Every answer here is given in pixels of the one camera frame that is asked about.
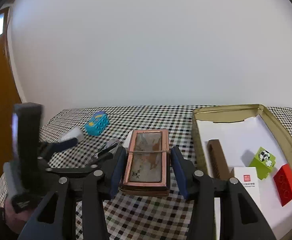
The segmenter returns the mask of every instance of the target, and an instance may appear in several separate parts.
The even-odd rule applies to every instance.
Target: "white box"
[[[231,174],[240,181],[240,183],[244,186],[251,198],[255,201],[256,205],[261,210],[259,181],[256,168],[234,167]]]

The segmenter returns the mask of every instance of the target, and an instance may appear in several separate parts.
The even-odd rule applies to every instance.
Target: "copper-framed box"
[[[153,139],[151,144],[147,144],[147,137],[149,140]],[[149,170],[144,171],[145,179],[143,179],[140,176],[143,175],[141,169],[145,165],[149,166]],[[138,196],[168,196],[169,189],[170,158],[168,130],[133,131],[129,143],[128,159],[121,191]]]

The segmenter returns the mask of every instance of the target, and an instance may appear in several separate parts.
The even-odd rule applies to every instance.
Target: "red toy block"
[[[283,207],[292,200],[292,170],[289,165],[283,165],[273,179],[279,193],[281,206]]]

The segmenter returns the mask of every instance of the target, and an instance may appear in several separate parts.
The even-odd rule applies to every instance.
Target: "table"
[[[178,145],[184,158],[196,165],[191,137],[192,110],[206,107],[191,106],[118,106],[67,109],[53,117],[41,129],[40,140],[54,142],[58,137],[78,125],[85,140],[76,147],[55,153],[51,167],[84,167],[108,140],[118,138],[122,143],[131,130],[168,129],[169,147]],[[292,135],[292,108],[268,107]],[[97,137],[89,136],[85,123],[96,111],[106,111],[110,125]],[[104,212],[110,239],[186,239],[193,201],[184,201],[179,194],[171,168],[169,197],[139,197],[119,192],[112,201],[104,201]],[[0,178],[0,205],[7,194],[5,176]],[[83,239],[82,204],[76,206],[76,238]]]

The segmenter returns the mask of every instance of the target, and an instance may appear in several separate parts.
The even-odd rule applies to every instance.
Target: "red stamp logo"
[[[250,181],[250,175],[244,175],[244,182]]]

